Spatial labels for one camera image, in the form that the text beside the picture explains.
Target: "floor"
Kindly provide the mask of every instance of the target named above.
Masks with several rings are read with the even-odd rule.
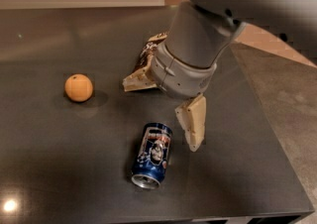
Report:
[[[232,51],[317,209],[317,69],[242,44]],[[317,213],[298,222],[315,223]]]

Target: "can label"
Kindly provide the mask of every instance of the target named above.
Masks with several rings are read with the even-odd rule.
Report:
[[[171,130],[164,124],[147,124],[139,154],[132,168],[132,182],[140,187],[156,188],[167,167]]]

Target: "soda can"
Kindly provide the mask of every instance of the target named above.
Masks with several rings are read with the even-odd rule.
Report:
[[[132,182],[142,188],[158,188],[167,167],[171,130],[161,123],[147,124],[139,154],[132,167]]]

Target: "black screw hole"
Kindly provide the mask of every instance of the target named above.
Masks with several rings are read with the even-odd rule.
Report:
[[[230,9],[226,9],[225,13],[227,16],[232,17],[232,12]]]
[[[285,33],[279,34],[279,38],[280,38],[282,41],[287,42],[287,35],[286,35]]]

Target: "black table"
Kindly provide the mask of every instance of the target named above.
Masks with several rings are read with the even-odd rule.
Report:
[[[159,90],[125,93],[122,79],[176,8],[0,11],[0,223],[209,220],[288,223],[313,207],[231,50],[205,93],[206,141],[191,153]],[[70,102],[72,73],[94,96]],[[157,190],[130,182],[148,122],[173,131]],[[8,199],[18,208],[5,212]]]

